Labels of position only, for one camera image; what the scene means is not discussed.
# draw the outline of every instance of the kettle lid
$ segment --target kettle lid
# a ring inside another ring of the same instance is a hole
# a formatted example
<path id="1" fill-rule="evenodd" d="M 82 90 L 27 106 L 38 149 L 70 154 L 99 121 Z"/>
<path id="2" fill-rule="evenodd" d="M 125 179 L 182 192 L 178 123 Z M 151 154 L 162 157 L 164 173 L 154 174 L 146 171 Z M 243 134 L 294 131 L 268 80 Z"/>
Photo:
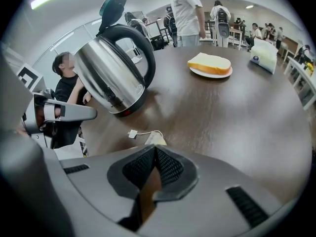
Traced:
<path id="1" fill-rule="evenodd" d="M 105 0 L 100 8 L 103 27 L 115 24 L 123 15 L 127 0 Z"/>

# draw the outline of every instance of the black backpack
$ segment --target black backpack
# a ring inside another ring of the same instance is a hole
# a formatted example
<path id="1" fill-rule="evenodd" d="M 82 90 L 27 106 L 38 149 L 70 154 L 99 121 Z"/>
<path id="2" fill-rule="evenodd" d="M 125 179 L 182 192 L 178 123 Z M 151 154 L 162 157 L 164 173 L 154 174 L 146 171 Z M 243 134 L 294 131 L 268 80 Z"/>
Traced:
<path id="1" fill-rule="evenodd" d="M 176 20 L 174 17 L 171 17 L 170 15 L 166 15 L 166 18 L 169 19 L 168 28 L 171 33 L 176 34 L 177 33 L 177 27 L 176 27 Z"/>
<path id="2" fill-rule="evenodd" d="M 227 14 L 223 9 L 219 9 L 217 12 L 218 23 L 228 23 Z"/>

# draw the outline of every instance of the black t-shirt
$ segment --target black t-shirt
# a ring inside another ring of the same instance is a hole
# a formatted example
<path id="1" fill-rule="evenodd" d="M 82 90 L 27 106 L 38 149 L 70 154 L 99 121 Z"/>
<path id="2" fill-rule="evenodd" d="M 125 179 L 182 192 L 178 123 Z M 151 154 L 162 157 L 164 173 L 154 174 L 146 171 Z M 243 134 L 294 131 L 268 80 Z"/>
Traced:
<path id="1" fill-rule="evenodd" d="M 76 83 L 77 83 L 78 75 L 74 77 L 67 78 L 62 77 L 55 90 L 55 98 L 61 102 L 67 102 Z M 83 88 L 78 94 L 78 105 L 84 105 L 83 97 L 86 94 L 87 90 Z M 81 121 L 74 122 L 58 122 L 57 124 L 57 135 L 56 135 L 56 143 L 54 148 L 60 148 L 67 145 L 72 145 L 78 133 L 78 130 L 81 126 Z"/>
<path id="2" fill-rule="evenodd" d="M 74 77 L 62 77 L 55 90 L 55 98 L 58 101 L 67 102 L 71 92 L 73 92 L 73 89 L 77 83 L 78 75 L 76 74 Z M 83 103 L 83 97 L 87 93 L 87 90 L 83 88 L 79 94 L 78 94 L 78 105 L 84 105 Z"/>

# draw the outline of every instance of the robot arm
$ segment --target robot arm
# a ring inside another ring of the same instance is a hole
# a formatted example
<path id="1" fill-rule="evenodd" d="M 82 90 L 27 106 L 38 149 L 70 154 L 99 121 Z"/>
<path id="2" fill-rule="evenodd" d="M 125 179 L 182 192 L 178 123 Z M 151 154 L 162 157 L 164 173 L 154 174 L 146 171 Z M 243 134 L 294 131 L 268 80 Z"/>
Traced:
<path id="1" fill-rule="evenodd" d="M 36 140 L 41 147 L 54 148 L 53 137 L 58 132 L 57 122 L 73 122 L 95 119 L 97 111 L 92 107 L 68 104 L 54 100 L 54 92 L 50 89 L 33 93 L 26 112 L 22 117 L 22 123 L 26 132 Z M 39 117 L 37 108 L 43 108 L 44 117 Z M 56 117 L 55 109 L 58 108 L 59 115 Z M 45 134 L 48 124 L 52 125 L 52 133 Z"/>

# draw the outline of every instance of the white plate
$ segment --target white plate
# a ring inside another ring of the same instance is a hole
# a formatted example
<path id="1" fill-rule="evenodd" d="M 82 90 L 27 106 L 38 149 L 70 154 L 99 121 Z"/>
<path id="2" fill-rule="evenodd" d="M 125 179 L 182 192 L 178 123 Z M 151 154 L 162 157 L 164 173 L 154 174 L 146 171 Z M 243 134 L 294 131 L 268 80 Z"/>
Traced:
<path id="1" fill-rule="evenodd" d="M 193 68 L 190 68 L 192 70 L 192 72 L 200 75 L 200 76 L 203 76 L 203 77 L 208 77 L 208 78 L 225 78 L 225 77 L 229 77 L 232 73 L 233 73 L 233 68 L 231 67 L 231 69 L 229 70 L 228 74 L 227 75 L 212 75 L 212 74 L 208 74 L 208 73 L 204 73 L 200 70 L 197 70 L 197 69 L 193 69 Z"/>

